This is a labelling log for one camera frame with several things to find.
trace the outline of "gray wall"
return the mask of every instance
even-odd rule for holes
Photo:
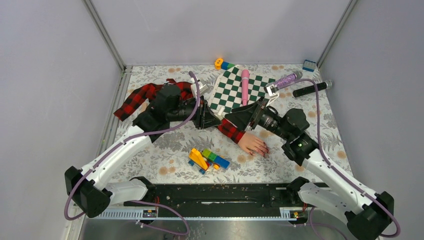
[[[93,0],[127,64],[316,61],[349,0]]]
[[[423,12],[422,0],[359,1],[321,68],[353,173],[394,197],[401,240],[423,233]]]
[[[120,71],[80,0],[2,0],[0,31],[0,239],[58,240]]]

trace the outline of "chess board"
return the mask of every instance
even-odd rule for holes
[[[243,69],[234,66],[218,76],[209,99],[212,110],[218,111],[222,106],[225,115],[230,113],[231,109],[242,106],[242,71]],[[250,74],[247,104],[264,97],[264,87],[274,81],[272,78]]]

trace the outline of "mannequin hand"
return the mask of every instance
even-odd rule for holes
[[[254,156],[256,152],[265,157],[265,154],[270,152],[270,149],[264,141],[248,132],[244,133],[237,144],[243,151],[252,156]]]

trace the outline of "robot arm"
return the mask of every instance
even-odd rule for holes
[[[65,172],[68,195],[86,176],[77,187],[72,200],[89,218],[98,216],[109,205],[141,200],[146,195],[147,184],[136,178],[127,182],[109,183],[116,171],[162,135],[158,133],[143,136],[142,133],[169,129],[170,122],[187,119],[193,111],[196,114],[191,120],[198,129],[217,126],[221,123],[202,97],[199,105],[196,105],[194,98],[181,101],[180,94],[181,91],[177,86],[165,85],[157,93],[156,99],[138,115],[133,125],[119,140],[81,169],[72,166]]]
[[[321,189],[309,183],[307,179],[298,177],[287,187],[294,196],[293,203],[302,201],[332,214],[346,223],[352,234],[360,240],[376,239],[392,219],[375,202],[393,214],[392,196],[385,191],[376,193],[350,176],[325,152],[321,152],[318,143],[305,133],[310,125],[303,110],[292,108],[281,117],[268,105],[269,101],[262,97],[255,103],[233,109],[225,117],[240,129],[254,129],[259,125],[286,140],[282,146],[284,154],[299,166],[317,175],[336,193]],[[359,186],[363,192],[358,191],[349,182]]]

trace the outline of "red and black flannel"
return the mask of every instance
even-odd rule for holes
[[[175,82],[175,80],[171,78],[168,78],[166,81],[179,87],[181,90],[181,98],[183,100],[187,100],[193,97],[192,90],[190,88],[192,83],[186,81]],[[131,116],[131,114],[133,114],[137,108],[139,108],[145,102],[146,99],[149,99],[149,101],[154,100],[156,98],[156,93],[163,86],[163,84],[149,83],[140,88],[137,88],[123,102],[123,105],[113,114],[118,117],[119,120],[124,121],[129,116]],[[222,120],[221,124],[217,126],[217,128],[219,131],[221,131],[221,133],[229,137],[236,144],[239,143],[240,139],[242,139],[243,135],[245,134],[244,131],[238,130],[237,127],[226,118]]]

